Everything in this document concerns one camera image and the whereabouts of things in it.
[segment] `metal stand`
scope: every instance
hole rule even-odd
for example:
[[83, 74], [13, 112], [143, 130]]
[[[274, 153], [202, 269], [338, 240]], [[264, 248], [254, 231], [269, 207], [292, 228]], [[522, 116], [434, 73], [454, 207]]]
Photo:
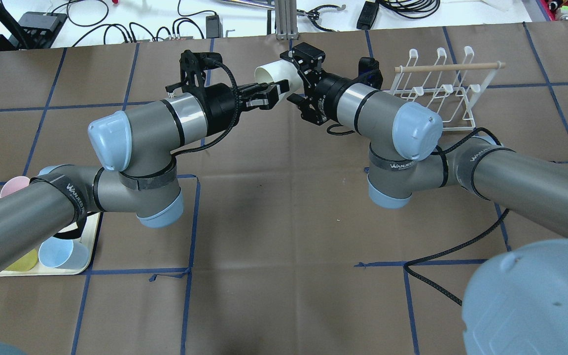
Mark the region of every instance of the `metal stand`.
[[275, 38], [298, 39], [297, 0], [275, 0]]

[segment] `white tray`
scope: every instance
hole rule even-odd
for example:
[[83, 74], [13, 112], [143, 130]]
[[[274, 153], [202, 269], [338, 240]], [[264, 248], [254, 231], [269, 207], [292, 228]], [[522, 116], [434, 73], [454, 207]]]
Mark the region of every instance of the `white tray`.
[[[43, 266], [40, 262], [37, 262], [33, 268], [29, 269], [28, 271], [20, 272], [20, 271], [2, 271], [0, 272], [1, 276], [41, 276], [41, 275], [76, 275], [83, 272], [91, 262], [92, 254], [93, 254], [93, 243], [95, 243], [95, 238], [98, 234], [98, 222], [100, 221], [100, 214], [96, 213], [95, 215], [89, 216], [87, 218], [87, 222], [85, 224], [85, 229], [83, 229], [83, 234], [80, 238], [75, 241], [81, 242], [87, 249], [89, 249], [89, 259], [83, 268], [77, 269], [69, 269], [69, 268], [51, 268]], [[72, 229], [71, 225], [64, 228], [62, 231], [68, 231]]]

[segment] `white paper cup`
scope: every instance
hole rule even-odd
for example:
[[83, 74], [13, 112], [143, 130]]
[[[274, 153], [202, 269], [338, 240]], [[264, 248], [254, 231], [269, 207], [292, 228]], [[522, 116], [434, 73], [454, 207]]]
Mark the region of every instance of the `white paper cup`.
[[289, 95], [293, 94], [304, 84], [302, 78], [297, 74], [297, 68], [293, 63], [280, 59], [277, 62], [268, 63], [255, 68], [255, 81], [257, 83], [275, 83], [287, 79], [290, 90], [282, 92], [278, 104], [284, 101]]
[[38, 260], [46, 267], [79, 269], [89, 260], [89, 249], [76, 240], [50, 237], [38, 248]]

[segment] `yellow cup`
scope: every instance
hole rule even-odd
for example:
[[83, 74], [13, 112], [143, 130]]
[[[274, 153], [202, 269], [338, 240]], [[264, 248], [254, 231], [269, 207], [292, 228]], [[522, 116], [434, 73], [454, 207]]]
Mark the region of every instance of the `yellow cup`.
[[36, 263], [38, 263], [38, 252], [36, 251], [36, 249], [32, 249], [30, 250], [30, 252], [23, 255], [19, 260], [12, 263], [12, 265], [7, 267], [5, 270], [24, 272], [33, 268]]

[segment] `black velcro strap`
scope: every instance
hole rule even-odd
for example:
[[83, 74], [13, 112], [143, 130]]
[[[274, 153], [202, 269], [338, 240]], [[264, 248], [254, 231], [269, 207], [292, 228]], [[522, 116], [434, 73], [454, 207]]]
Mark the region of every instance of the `black velcro strap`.
[[85, 231], [85, 225], [86, 217], [76, 222], [76, 229], [72, 229], [66, 232], [58, 232], [54, 234], [54, 238], [58, 238], [59, 240], [77, 240], [83, 235], [83, 231]]
[[34, 184], [38, 181], [47, 182], [52, 185], [71, 201], [71, 204], [74, 207], [74, 218], [70, 223], [79, 222], [86, 218], [87, 202], [85, 200], [85, 195], [83, 195], [82, 191], [77, 188], [72, 179], [59, 173], [47, 173], [45, 175], [33, 177], [30, 179], [30, 184]]

